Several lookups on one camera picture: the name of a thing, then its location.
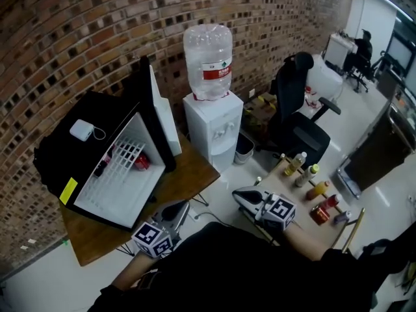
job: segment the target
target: white wire shelf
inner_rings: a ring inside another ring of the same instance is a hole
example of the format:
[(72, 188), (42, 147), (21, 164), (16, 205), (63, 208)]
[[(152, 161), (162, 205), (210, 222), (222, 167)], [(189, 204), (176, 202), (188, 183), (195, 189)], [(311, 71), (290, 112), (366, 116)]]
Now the white wire shelf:
[(100, 177), (91, 175), (79, 198), (106, 211), (108, 203), (117, 200), (120, 188), (144, 146), (145, 143), (125, 135), (118, 138), (103, 174)]

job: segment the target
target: yellow sticker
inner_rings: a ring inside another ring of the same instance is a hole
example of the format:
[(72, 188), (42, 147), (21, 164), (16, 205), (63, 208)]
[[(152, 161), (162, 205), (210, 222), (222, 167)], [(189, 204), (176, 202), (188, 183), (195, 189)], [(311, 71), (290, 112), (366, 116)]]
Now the yellow sticker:
[(64, 205), (66, 205), (66, 203), (70, 199), (71, 194), (72, 194), (73, 190), (75, 190), (77, 185), (78, 185), (78, 183), (74, 180), (74, 178), (71, 178), (68, 181), (68, 184), (66, 184), (64, 190), (62, 191), (62, 193), (59, 197), (59, 200), (62, 201), (62, 203)]

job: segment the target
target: trash bin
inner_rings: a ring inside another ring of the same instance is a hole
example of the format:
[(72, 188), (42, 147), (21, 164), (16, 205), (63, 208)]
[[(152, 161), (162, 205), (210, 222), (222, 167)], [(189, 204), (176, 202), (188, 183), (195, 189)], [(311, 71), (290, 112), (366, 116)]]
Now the trash bin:
[(237, 149), (235, 150), (234, 163), (237, 165), (243, 165), (254, 154), (254, 142), (247, 136), (239, 133), (237, 140)]

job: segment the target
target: brick wall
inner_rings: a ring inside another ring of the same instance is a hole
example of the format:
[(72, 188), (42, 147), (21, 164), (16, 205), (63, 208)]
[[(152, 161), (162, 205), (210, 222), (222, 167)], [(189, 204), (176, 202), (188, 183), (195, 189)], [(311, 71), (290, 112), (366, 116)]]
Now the brick wall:
[[(65, 235), (33, 149), (86, 90), (119, 94), (148, 55), (177, 123), (190, 92), (183, 31), (217, 22), (233, 33), (232, 90), (265, 91), (282, 59), (322, 50), (351, 0), (0, 0), (0, 274)], [(62, 154), (62, 165), (65, 157)], [(35, 245), (27, 243), (36, 239)]]

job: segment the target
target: forearm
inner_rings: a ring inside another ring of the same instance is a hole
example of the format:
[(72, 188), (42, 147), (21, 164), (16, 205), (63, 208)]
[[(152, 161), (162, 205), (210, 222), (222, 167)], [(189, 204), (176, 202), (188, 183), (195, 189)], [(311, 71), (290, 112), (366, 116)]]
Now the forearm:
[(139, 252), (111, 284), (120, 290), (128, 290), (156, 261), (157, 259), (152, 259)]
[(300, 254), (312, 261), (321, 260), (328, 246), (309, 236), (296, 223), (292, 223), (283, 232), (290, 245)]

